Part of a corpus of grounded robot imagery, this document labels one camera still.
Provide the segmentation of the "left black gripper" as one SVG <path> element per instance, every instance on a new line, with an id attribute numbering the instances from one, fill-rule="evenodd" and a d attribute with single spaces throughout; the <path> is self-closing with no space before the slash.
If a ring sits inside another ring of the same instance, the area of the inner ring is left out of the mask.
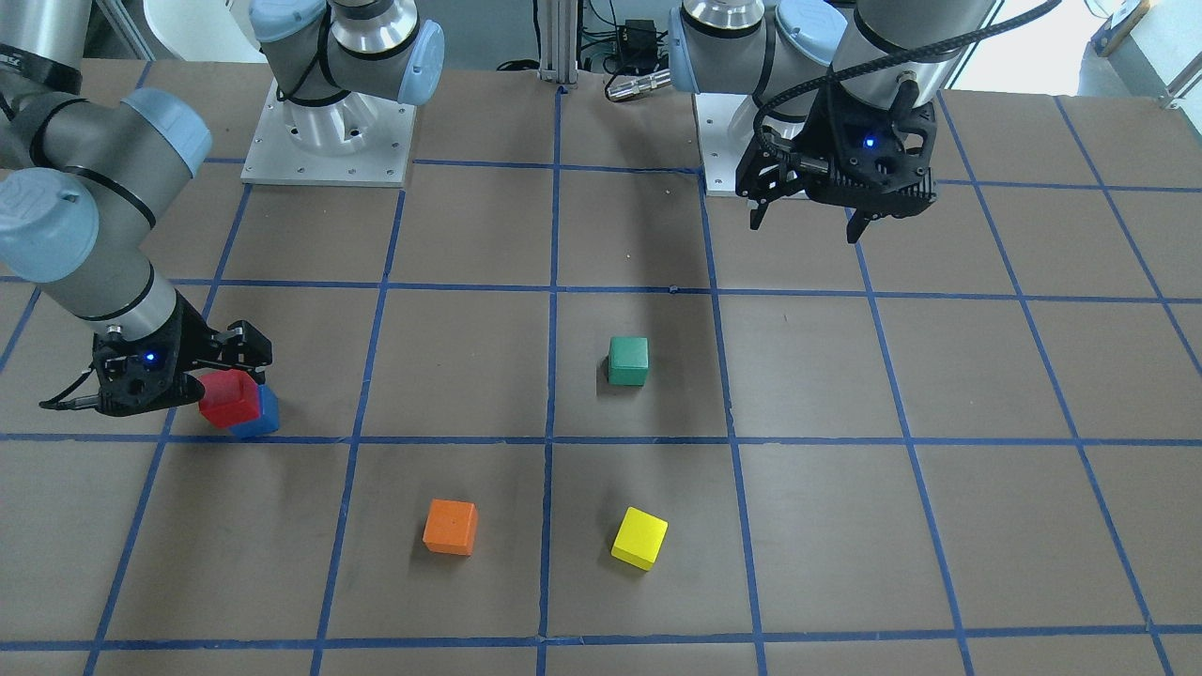
<path id="1" fill-rule="evenodd" d="M 737 119 L 737 128 L 746 137 L 746 149 L 734 166 L 734 195 L 746 198 L 748 229 L 763 227 L 764 215 L 774 201 L 793 197 L 799 192 L 817 204 L 837 201 L 837 150 L 831 140 L 829 96 L 804 94 L 809 103 L 807 115 L 793 121 L 791 113 L 785 128 L 795 129 L 793 136 L 783 134 L 773 124 L 781 112 L 772 109 L 764 119 L 756 115 L 767 102 L 764 96 L 746 95 Z M 856 245 L 871 223 L 886 217 L 881 210 L 853 208 L 846 224 L 846 242 Z"/>

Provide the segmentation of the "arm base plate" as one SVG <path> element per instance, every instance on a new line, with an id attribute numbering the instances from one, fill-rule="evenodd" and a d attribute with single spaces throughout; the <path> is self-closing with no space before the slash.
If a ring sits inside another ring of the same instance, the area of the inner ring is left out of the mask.
<path id="1" fill-rule="evenodd" d="M 361 93 L 325 107 L 270 85 L 240 180 L 274 186 L 404 186 L 418 107 Z"/>
<path id="2" fill-rule="evenodd" d="M 692 99 L 706 192 L 734 198 L 737 168 L 751 141 L 757 106 L 740 94 L 700 93 Z"/>

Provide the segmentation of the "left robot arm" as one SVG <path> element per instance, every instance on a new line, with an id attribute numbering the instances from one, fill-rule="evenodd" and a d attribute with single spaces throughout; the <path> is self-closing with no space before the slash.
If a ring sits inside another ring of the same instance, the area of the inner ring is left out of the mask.
<path id="1" fill-rule="evenodd" d="M 686 1 L 670 14 L 670 77 L 682 91 L 746 99 L 734 119 L 744 150 L 734 195 L 748 226 L 803 192 L 869 223 L 923 213 L 938 200 L 934 96 L 989 1 Z"/>

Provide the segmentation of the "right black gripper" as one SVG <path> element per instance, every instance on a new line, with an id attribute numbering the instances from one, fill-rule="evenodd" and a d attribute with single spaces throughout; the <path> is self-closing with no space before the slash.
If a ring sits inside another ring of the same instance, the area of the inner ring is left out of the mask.
<path id="1" fill-rule="evenodd" d="M 243 370 L 258 385 L 267 383 L 268 364 L 273 363 L 273 343 L 252 322 L 240 320 L 219 332 L 208 326 L 196 309 L 183 312 L 182 339 L 177 368 L 191 372 L 202 368 Z"/>

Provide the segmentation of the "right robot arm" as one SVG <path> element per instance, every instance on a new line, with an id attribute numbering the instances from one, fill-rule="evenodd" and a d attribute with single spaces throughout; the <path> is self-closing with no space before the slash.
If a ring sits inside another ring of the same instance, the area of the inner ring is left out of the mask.
<path id="1" fill-rule="evenodd" d="M 87 325 L 102 395 L 194 399 L 198 369 L 258 380 L 270 340 L 245 321 L 212 330 L 142 247 L 213 134 L 161 89 L 115 106 L 83 96 L 89 13 L 87 1 L 2 4 L 2 262 Z M 419 106 L 438 89 L 445 31 L 413 1 L 252 1 L 246 14 L 309 153 L 353 149 L 371 125 L 365 97 Z"/>

